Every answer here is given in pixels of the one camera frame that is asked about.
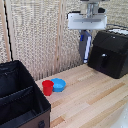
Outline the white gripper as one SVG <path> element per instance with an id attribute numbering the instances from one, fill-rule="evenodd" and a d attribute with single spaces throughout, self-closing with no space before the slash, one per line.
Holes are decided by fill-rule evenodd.
<path id="1" fill-rule="evenodd" d="M 107 16 L 94 15 L 92 18 L 79 13 L 68 14 L 68 28 L 75 30 L 103 30 L 106 28 Z M 80 41 L 84 40 L 83 31 L 80 32 Z"/>

